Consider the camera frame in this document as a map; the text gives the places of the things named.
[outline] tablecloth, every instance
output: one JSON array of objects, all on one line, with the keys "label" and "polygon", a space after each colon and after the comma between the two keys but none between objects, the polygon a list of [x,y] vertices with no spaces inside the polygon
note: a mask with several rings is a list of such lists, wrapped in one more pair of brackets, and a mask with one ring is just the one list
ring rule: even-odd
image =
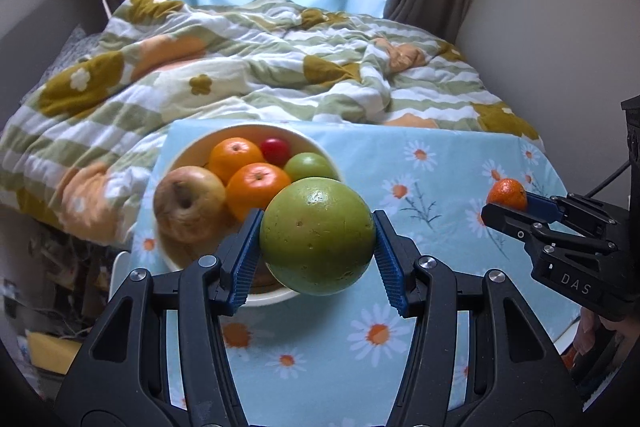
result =
[{"label": "tablecloth", "polygon": [[[167,271],[154,245],[151,202],[166,166],[188,143],[237,121],[172,125],[136,224],[130,267]],[[522,244],[487,229],[480,211],[502,177],[531,192],[565,195],[558,174],[537,147],[508,134],[359,124],[281,122],[319,142],[372,210],[382,208],[396,232],[453,270],[484,275],[504,270],[556,340],[578,306],[530,278]],[[450,407],[462,403],[468,359],[468,317],[458,317]],[[395,400],[414,320],[390,308],[375,263],[342,293],[296,296],[222,318],[232,374],[249,423],[273,427],[384,425]],[[185,407],[177,319],[167,346],[172,403]]]}]

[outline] headboard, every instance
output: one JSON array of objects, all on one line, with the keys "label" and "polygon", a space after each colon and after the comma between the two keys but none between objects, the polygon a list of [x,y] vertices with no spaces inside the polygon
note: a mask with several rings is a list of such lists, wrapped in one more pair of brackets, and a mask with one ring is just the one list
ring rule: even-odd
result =
[{"label": "headboard", "polygon": [[81,25],[92,34],[106,23],[102,0],[46,0],[0,38],[0,129],[58,56],[73,28]]}]

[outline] bowl rim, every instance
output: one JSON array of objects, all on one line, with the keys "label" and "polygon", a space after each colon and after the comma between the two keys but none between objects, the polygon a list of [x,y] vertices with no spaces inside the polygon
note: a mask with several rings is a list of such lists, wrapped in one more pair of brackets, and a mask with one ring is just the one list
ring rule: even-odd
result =
[{"label": "bowl rim", "polygon": [[[184,154],[184,152],[188,148],[192,147],[197,142],[199,142],[199,141],[201,141],[201,140],[205,139],[206,137],[211,136],[213,134],[216,134],[216,133],[219,133],[219,132],[222,132],[222,131],[227,131],[228,129],[233,129],[233,128],[237,128],[237,127],[257,126],[257,125],[258,126],[264,126],[264,127],[277,127],[277,128],[282,129],[282,130],[284,130],[286,132],[290,132],[291,134],[296,134],[298,137],[300,137],[303,140],[309,142],[311,145],[316,147],[316,149],[318,149],[319,152],[322,153],[322,156],[324,156],[324,158],[329,162],[329,165],[331,165],[332,169],[334,170],[334,172],[336,173],[336,175],[338,177],[338,181],[340,183],[344,183],[344,176],[342,175],[342,172],[340,171],[340,169],[338,169],[338,166],[334,163],[334,160],[331,158],[329,153],[316,140],[308,137],[306,134],[298,131],[297,129],[293,129],[291,127],[288,127],[286,123],[267,122],[267,121],[247,121],[247,122],[242,122],[242,123],[234,123],[234,124],[228,125],[226,127],[221,127],[221,128],[216,129],[214,131],[208,132],[206,134],[201,135],[200,137],[197,137],[197,138],[191,140],[190,142],[185,144],[185,146],[180,150],[179,153],[174,155],[171,158],[171,160],[166,163],[167,167],[164,168],[162,170],[162,172],[160,172],[160,179],[164,178],[167,174],[169,174],[169,172],[171,172],[173,170],[174,164],[177,162],[178,158],[182,154]],[[154,226],[157,227],[158,224],[156,223],[156,216],[153,216],[153,213],[152,213],[152,219],[154,220]],[[175,264],[174,261],[172,261],[172,259],[164,251],[164,248],[161,249],[160,253],[162,255],[162,259],[166,263],[166,265],[169,268],[169,270],[171,270],[171,271],[180,271],[182,269],[182,268],[178,267],[178,265]],[[249,294],[247,296],[247,298],[246,298],[246,302],[245,302],[244,305],[247,306],[247,307],[267,306],[267,305],[270,305],[270,304],[275,304],[275,303],[286,301],[286,300],[288,300],[290,298],[295,297],[296,295],[300,295],[300,294],[298,292],[292,290],[291,288],[282,287],[282,288],[278,288],[278,289],[270,291],[270,292]]]}]

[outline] comforter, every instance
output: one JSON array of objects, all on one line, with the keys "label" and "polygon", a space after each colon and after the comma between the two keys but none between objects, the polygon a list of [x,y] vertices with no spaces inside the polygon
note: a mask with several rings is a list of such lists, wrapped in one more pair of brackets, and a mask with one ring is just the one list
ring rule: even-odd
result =
[{"label": "comforter", "polygon": [[411,26],[289,0],[126,0],[91,54],[7,123],[0,201],[126,246],[168,126],[184,118],[507,132],[542,145],[455,46]]}]

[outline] metal screw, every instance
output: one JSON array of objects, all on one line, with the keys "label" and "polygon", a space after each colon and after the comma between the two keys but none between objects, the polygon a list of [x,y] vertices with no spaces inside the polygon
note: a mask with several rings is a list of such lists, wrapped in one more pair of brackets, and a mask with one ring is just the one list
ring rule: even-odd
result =
[{"label": "metal screw", "polygon": [[504,282],[507,276],[500,270],[491,270],[491,272],[489,272],[489,279],[493,282]]},{"label": "metal screw", "polygon": [[132,281],[142,281],[146,277],[146,270],[144,268],[136,268],[129,274],[129,278]]},{"label": "metal screw", "polygon": [[431,268],[435,268],[438,264],[438,261],[436,261],[433,257],[429,257],[428,255],[426,255],[424,257],[420,257],[420,259],[418,260],[418,264],[425,270],[429,270]]},{"label": "metal screw", "polygon": [[215,255],[203,255],[198,259],[198,264],[203,268],[215,266],[217,262],[218,258]]}]

